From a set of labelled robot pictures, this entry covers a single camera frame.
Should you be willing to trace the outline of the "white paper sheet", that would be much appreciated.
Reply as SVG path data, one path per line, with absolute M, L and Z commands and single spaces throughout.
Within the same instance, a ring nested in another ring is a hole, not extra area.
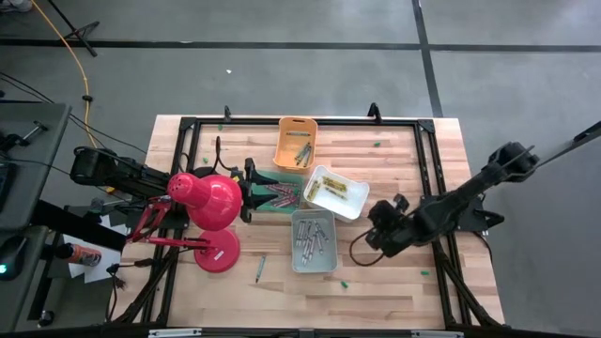
M 91 248 L 91 249 L 100 251 L 101 260 L 97 266 L 89 267 L 89 266 L 69 263 L 70 277 L 75 278 L 77 276 L 83 275 L 86 284 L 96 282 L 99 280 L 108 279 L 110 277 L 110 274 L 106 270 L 113 264 L 120 262 L 120 259 L 121 259 L 120 251 L 107 249 L 107 248 L 101 247 L 99 245 L 91 244 L 91 243 L 88 243 L 81 239 L 74 238 L 74 237 L 71 237 L 68 235 L 64 235 L 63 240 L 65 243 L 78 244 L 78 245 L 84 246 L 86 248 Z

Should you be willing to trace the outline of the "orange and black can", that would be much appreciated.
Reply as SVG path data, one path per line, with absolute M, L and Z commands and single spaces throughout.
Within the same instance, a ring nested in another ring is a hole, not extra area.
M 54 255 L 71 264 L 86 267 L 96 267 L 101 261 L 101 252 L 99 250 L 73 243 L 65 243 L 58 246 L 54 251 Z

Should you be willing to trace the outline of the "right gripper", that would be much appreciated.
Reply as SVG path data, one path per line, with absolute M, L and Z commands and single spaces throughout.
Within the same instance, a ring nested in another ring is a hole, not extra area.
M 380 200 L 370 209 L 368 219 L 373 228 L 367 232 L 365 240 L 372 249 L 393 257 L 413 244 L 412 219 L 405 214 L 408 207 L 407 198 L 398 193 L 392 204 Z

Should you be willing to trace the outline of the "black metal bar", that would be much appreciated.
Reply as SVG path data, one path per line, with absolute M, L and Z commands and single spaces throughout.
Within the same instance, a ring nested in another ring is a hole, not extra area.
M 576 148 L 583 146 L 598 137 L 601 137 L 601 120 L 597 121 L 586 130 L 580 132 L 572 139 L 553 148 L 550 154 L 544 157 L 543 160 L 538 163 L 538 167 L 542 167 L 549 162 L 558 159 L 560 156 L 565 155 L 566 153 L 575 150 Z

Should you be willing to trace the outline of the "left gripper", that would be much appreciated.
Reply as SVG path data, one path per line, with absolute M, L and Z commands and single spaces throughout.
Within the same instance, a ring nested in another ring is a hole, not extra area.
M 234 179 L 241 190 L 241 209 L 240 218 L 245 223 L 252 221 L 252 210 L 258 209 L 271 200 L 271 194 L 259 192 L 256 187 L 252 188 L 252 184 L 256 185 L 276 185 L 279 183 L 277 179 L 265 177 L 255 170 L 254 160 L 247 158 L 244 163 L 244 170 L 237 166 L 230 171 L 230 177 Z

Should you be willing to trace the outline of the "black tripod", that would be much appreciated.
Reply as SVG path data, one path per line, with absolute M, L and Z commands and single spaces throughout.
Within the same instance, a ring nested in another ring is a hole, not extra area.
M 81 27 L 76 27 L 70 19 L 65 15 L 65 13 L 60 9 L 60 7 L 54 2 L 54 0 L 46 0 L 50 6 L 55 10 L 58 16 L 62 19 L 62 21 L 68 26 L 70 32 L 63 36 L 65 40 L 73 40 L 78 41 L 82 44 L 83 47 L 87 49 L 87 51 L 91 54 L 92 57 L 97 57 L 98 53 L 91 46 L 88 41 L 88 36 L 93 33 L 100 25 L 100 21 L 94 21 L 92 23 L 88 23 Z

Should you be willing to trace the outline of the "silver aluminium bracket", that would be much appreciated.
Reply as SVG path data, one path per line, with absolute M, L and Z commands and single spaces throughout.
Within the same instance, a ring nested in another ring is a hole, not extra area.
M 175 328 L 150 330 L 147 338 L 197 338 L 201 337 L 201 328 Z

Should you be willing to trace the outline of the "black hand tool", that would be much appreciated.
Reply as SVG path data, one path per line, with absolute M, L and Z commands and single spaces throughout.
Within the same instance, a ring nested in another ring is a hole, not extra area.
M 48 127 L 41 122 L 34 121 L 35 128 L 28 132 L 25 136 L 21 136 L 16 133 L 4 135 L 0 132 L 0 152 L 8 152 L 15 146 L 27 147 L 31 144 L 31 139 L 44 131 L 48 130 Z

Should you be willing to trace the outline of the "red desk lamp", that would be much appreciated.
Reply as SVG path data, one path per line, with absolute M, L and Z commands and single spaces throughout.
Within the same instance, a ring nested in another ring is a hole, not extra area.
M 189 220 L 202 230 L 199 237 L 173 239 L 152 235 L 174 203 L 184 206 Z M 165 195 L 148 200 L 127 241 L 191 250 L 200 269 L 225 272 L 234 267 L 240 255 L 239 238 L 229 226 L 238 217 L 241 207 L 241 189 L 234 179 L 220 175 L 199 178 L 179 173 L 170 178 Z

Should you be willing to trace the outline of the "grey plastic bin with handle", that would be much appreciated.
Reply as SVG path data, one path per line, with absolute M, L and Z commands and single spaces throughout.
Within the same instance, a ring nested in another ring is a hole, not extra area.
M 309 220 L 313 221 L 313 226 L 311 229 L 311 236 L 313 234 L 318 234 L 316 231 L 316 222 L 319 222 L 324 228 L 326 235 L 329 238 L 329 241 L 326 242 L 323 238 L 323 250 L 324 254 L 319 254 L 317 242 L 315 243 L 315 250 L 313 259 L 311 261 L 307 261 L 306 266 L 304 266 L 301 262 L 301 257 L 303 253 L 303 248 L 305 245 L 306 239 L 303 238 L 302 244 L 300 247 L 296 246 L 296 237 L 299 229 L 299 221 L 305 220 L 305 228 L 304 228 L 304 238 L 305 232 L 307 228 L 307 222 Z M 298 209 L 294 211 L 291 215 L 291 258 L 292 258 L 292 269 L 297 273 L 331 273 L 334 272 L 338 267 L 338 251 L 337 251 L 337 239 L 336 239 L 336 229 L 333 213 L 326 209 Z

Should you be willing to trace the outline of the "green translucent plastic bin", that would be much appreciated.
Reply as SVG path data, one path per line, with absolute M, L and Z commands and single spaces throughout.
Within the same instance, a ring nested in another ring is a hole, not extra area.
M 304 188 L 304 178 L 303 176 L 300 175 L 295 175 L 295 174 L 287 174 L 284 172 L 270 172 L 270 171 L 259 171 L 260 174 L 264 175 L 265 177 L 269 177 L 269 178 L 273 178 L 273 179 L 277 179 L 279 182 L 289 182 L 289 183 L 295 183 L 297 185 L 300 186 L 300 194 L 302 194 L 303 192 L 303 188 Z M 267 185 L 253 185 L 253 188 L 256 187 L 257 190 L 259 192 L 265 192 L 265 193 L 270 193 L 270 194 L 275 194 L 276 197 L 274 199 L 278 199 L 278 198 L 282 198 L 283 196 L 278 195 L 275 192 L 271 192 L 269 191 L 269 188 L 266 188 Z M 301 198 L 299 202 L 296 202 L 297 205 L 295 207 L 287 207 L 287 208 L 276 208 L 273 207 L 271 205 L 271 201 L 270 200 L 268 203 L 264 204 L 263 206 L 259 207 L 257 210 L 258 211 L 270 211 L 270 212 L 280 212 L 280 213 L 286 213 L 286 214 L 291 214 L 292 212 L 294 212 L 301 203 Z

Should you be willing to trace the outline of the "black table frame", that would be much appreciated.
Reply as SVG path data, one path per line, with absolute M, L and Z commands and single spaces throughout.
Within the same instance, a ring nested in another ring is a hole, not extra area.
M 404 194 L 419 202 L 424 185 L 432 192 L 466 182 L 470 167 L 459 123 L 436 118 L 425 131 L 417 118 L 326 116 L 318 120 L 316 161 L 334 173 L 369 185 L 369 205 Z M 335 225 L 338 267 L 331 273 L 297 273 L 292 269 L 291 223 L 282 213 L 255 214 L 250 223 L 235 221 L 241 255 L 229 271 L 201 270 L 193 254 L 183 253 L 173 272 L 158 283 L 149 311 L 129 315 L 128 307 L 149 278 L 149 269 L 134 261 L 150 257 L 154 247 L 133 243 L 122 254 L 114 322 L 146 328 L 201 328 L 209 336 L 292 334 L 329 336 L 372 334 L 377 337 L 427 333 L 445 335 L 435 256 L 428 246 L 411 247 L 393 258 L 372 251 L 361 234 L 365 216 Z M 267 260 L 254 282 L 261 256 Z M 421 275 L 428 270 L 428 276 Z M 348 283 L 343 288 L 341 281 Z

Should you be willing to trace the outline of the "white plastic bin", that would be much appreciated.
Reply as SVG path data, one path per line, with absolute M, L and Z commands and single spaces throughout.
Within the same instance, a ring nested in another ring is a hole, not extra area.
M 340 191 L 331 188 L 324 184 L 322 178 L 330 177 L 347 185 L 345 191 Z M 307 201 L 306 196 L 309 192 L 311 183 L 317 180 L 321 183 L 321 187 L 313 201 Z M 338 198 L 337 196 L 326 192 L 325 187 L 336 190 L 344 194 L 347 200 Z M 362 213 L 362 209 L 367 201 L 370 188 L 366 182 L 358 182 L 349 178 L 340 176 L 330 171 L 326 166 L 318 165 L 307 181 L 303 192 L 303 199 L 311 208 L 323 208 L 331 211 L 334 217 L 342 222 L 351 223 L 357 220 Z

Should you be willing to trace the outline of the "black computer mouse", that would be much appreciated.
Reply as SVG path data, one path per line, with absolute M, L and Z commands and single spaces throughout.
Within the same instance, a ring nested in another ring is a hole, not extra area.
M 14 236 L 0 245 L 0 281 L 14 280 L 23 269 L 28 238 Z

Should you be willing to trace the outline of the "orange plastic bin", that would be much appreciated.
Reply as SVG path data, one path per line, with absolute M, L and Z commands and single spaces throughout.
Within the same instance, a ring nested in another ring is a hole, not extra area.
M 273 162 L 283 170 L 293 173 L 307 173 L 315 162 L 317 123 L 312 118 L 286 116 L 279 120 L 279 134 Z M 307 131 L 310 137 L 286 136 L 288 131 Z M 312 146 L 313 154 L 308 166 L 298 166 L 295 161 L 297 153 L 305 144 Z

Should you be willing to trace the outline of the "person's foot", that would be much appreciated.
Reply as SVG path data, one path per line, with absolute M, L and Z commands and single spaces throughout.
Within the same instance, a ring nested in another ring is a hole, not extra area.
M 0 13 L 27 12 L 32 6 L 31 0 L 0 0 Z

